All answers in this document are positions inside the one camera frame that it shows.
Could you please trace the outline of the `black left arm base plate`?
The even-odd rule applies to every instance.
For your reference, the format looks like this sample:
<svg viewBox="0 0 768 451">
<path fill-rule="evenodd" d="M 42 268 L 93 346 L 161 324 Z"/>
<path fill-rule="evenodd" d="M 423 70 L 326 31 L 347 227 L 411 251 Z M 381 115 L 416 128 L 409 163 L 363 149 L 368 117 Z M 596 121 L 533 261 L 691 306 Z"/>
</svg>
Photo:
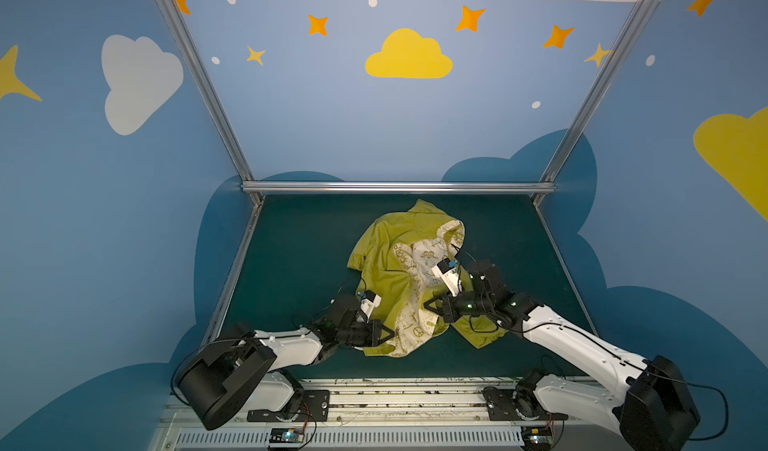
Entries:
<svg viewBox="0 0 768 451">
<path fill-rule="evenodd" d="M 277 411 L 257 409 L 251 406 L 248 409 L 248 422 L 326 422 L 328 419 L 330 393 L 327 390 L 300 390 L 294 391 L 287 402 Z"/>
</svg>

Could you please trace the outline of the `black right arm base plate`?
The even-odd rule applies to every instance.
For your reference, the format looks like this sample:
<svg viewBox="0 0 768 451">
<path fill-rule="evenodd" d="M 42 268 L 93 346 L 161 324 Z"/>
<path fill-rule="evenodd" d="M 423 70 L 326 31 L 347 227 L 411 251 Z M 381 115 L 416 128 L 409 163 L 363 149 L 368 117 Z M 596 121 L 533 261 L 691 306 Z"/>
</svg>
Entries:
<svg viewBox="0 0 768 451">
<path fill-rule="evenodd" d="M 569 416 L 546 411 L 528 390 L 485 387 L 482 396 L 491 421 L 567 421 Z"/>
</svg>

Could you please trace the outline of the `lime green jacket printed lining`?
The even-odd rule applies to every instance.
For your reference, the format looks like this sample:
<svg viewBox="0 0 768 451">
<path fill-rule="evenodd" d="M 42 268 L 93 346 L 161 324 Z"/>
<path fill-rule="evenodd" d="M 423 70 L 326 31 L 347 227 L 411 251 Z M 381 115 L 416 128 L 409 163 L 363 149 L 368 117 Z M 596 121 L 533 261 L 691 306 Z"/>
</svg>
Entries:
<svg viewBox="0 0 768 451">
<path fill-rule="evenodd" d="M 365 348 L 365 356 L 402 358 L 450 328 L 476 349 L 504 336 L 485 317 L 447 324 L 423 308 L 425 301 L 447 290 L 432 268 L 456 257 L 465 233 L 462 221 L 423 200 L 406 212 L 384 214 L 367 228 L 347 267 L 360 273 L 360 288 L 382 298 L 371 318 L 394 330 L 396 341 L 394 349 Z"/>
</svg>

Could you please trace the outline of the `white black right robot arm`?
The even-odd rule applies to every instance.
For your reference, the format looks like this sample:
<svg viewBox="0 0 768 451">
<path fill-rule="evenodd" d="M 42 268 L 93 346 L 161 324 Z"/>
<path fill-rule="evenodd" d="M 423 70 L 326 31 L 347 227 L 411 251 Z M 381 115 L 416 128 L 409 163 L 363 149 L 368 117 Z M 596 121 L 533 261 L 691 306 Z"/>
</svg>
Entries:
<svg viewBox="0 0 768 451">
<path fill-rule="evenodd" d="M 540 345 L 593 379 L 568 381 L 533 370 L 506 397 L 510 415 L 524 420 L 568 416 L 620 435 L 634 450 L 679 450 L 691 438 L 700 414 L 679 368 L 658 356 L 648 360 L 614 346 L 558 315 L 529 295 L 512 292 L 488 261 L 469 268 L 471 289 L 460 266 L 444 259 L 432 273 L 447 287 L 424 308 L 446 323 L 486 317 L 498 328 Z"/>
</svg>

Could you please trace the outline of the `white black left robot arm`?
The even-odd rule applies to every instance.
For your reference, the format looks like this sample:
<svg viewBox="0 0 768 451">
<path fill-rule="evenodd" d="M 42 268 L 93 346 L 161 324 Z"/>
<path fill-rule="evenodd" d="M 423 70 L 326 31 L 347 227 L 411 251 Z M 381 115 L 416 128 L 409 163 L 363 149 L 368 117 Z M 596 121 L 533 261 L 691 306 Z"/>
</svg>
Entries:
<svg viewBox="0 0 768 451">
<path fill-rule="evenodd" d="M 364 350 L 393 340 L 396 332 L 371 317 L 380 302 L 371 291 L 342 296 L 294 331 L 234 326 L 177 366 L 171 392 L 208 430 L 223 426 L 243 410 L 265 419 L 305 419 L 305 390 L 288 369 L 320 364 L 340 347 Z"/>
</svg>

